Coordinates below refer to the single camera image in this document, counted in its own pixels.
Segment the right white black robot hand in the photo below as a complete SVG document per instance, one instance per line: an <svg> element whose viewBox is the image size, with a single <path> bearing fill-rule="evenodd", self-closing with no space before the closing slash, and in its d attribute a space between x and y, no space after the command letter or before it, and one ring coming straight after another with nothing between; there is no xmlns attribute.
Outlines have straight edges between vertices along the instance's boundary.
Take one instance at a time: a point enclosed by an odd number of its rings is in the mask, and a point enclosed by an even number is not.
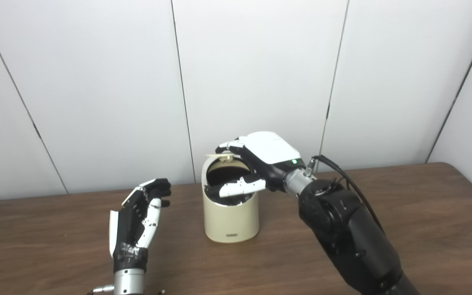
<svg viewBox="0 0 472 295"><path fill-rule="evenodd" d="M208 197L227 198L268 189L285 192L287 175L304 170L298 150L275 132L254 132L220 144L216 154L232 153L251 168L251 174L217 186L206 186Z"/></svg>

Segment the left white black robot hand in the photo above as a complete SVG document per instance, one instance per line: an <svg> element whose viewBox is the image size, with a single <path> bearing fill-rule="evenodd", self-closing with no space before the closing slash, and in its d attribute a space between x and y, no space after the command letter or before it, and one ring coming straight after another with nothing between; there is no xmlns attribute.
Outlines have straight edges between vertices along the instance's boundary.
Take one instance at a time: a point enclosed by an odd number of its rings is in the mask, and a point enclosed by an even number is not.
<svg viewBox="0 0 472 295"><path fill-rule="evenodd" d="M170 205L168 179L152 179L135 187L119 211L110 212L109 250L113 272L140 269L146 272L148 247L159 225L161 209Z"/></svg>

